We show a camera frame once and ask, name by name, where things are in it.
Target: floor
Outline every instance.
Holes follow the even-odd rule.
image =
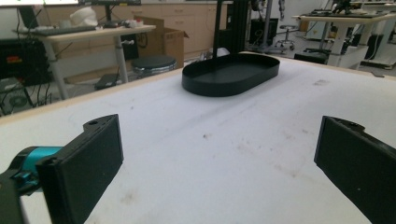
[[[284,38],[285,38],[284,34],[277,35],[275,38],[275,42],[278,39],[284,39]],[[288,49],[288,50],[284,51],[283,53],[280,53],[279,50],[274,50],[274,51],[270,51],[269,54],[278,56],[278,57],[293,59],[294,54],[296,52],[303,52],[307,48],[317,49],[320,45],[320,42],[317,40],[305,39],[304,33],[302,33],[302,32],[291,33],[289,36],[289,39],[293,40],[295,42],[294,50]],[[324,49],[330,49],[331,47],[332,47],[332,43],[324,43],[323,44]],[[383,68],[375,67],[373,64],[369,64],[369,65],[361,65],[359,70],[373,73],[374,76],[386,75],[386,76],[396,77],[395,66],[393,66],[392,69],[383,69]],[[84,94],[95,91],[94,84],[98,80],[99,79],[93,79],[93,80],[89,80],[86,82],[73,84],[73,85],[67,84],[66,88],[69,92],[70,97],[77,97],[77,96],[84,95]],[[130,73],[129,81],[134,81],[134,80],[136,80],[136,75]],[[56,87],[56,84],[53,82],[51,82],[49,85],[43,84],[41,86],[32,86],[32,87],[28,87],[26,89],[27,89],[27,92],[34,104],[34,107],[41,106],[41,105],[53,104],[53,103],[61,100],[60,94]]]

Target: stool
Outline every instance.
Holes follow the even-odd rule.
[[[176,59],[167,55],[141,57],[132,61],[133,71],[138,78],[169,72],[174,70],[176,66]]]
[[[284,47],[285,44],[290,44],[290,49],[294,50],[294,41],[289,40],[289,29],[297,29],[296,25],[281,25],[279,26],[280,29],[286,29],[286,37],[284,40],[278,40],[275,43],[275,47],[278,43],[280,43],[280,47]]]

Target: white table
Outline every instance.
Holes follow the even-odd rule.
[[[124,163],[87,223],[364,224],[315,165],[322,116],[349,119],[396,146],[395,80],[281,59],[242,94],[181,87],[181,70],[0,119],[0,171],[29,146],[64,146],[82,124],[119,114]],[[50,223],[42,193],[23,197]]]
[[[69,96],[64,85],[65,77],[71,77],[73,75],[107,68],[111,65],[117,64],[120,67],[121,81],[123,83],[128,82],[128,75],[120,37],[122,35],[145,33],[153,29],[155,29],[155,26],[153,25],[144,25],[142,27],[136,28],[103,29],[68,35],[38,36],[37,38],[44,44],[44,48],[46,49],[49,60],[49,66],[52,70],[61,97],[62,99],[67,99]],[[52,44],[56,43],[78,42],[107,36],[112,36],[114,38],[115,49],[103,50],[90,55],[59,59],[55,55],[52,46]]]
[[[332,52],[327,62],[328,65],[358,69],[361,61],[364,60],[373,26],[379,21],[394,20],[396,14],[387,14],[385,16],[367,18],[350,18],[350,17],[312,17],[297,16],[293,17],[301,21],[326,21],[332,22],[338,28],[337,36],[334,39]],[[347,37],[347,29],[357,24],[364,25],[361,32],[361,40],[357,47],[348,47],[346,54],[342,55],[341,51]]]

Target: cardboard box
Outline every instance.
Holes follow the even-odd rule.
[[[165,28],[163,19],[135,16],[135,20],[142,20],[146,25],[156,28],[148,33],[137,35],[139,57],[152,55],[168,55],[177,60],[177,68],[184,66],[184,31]]]

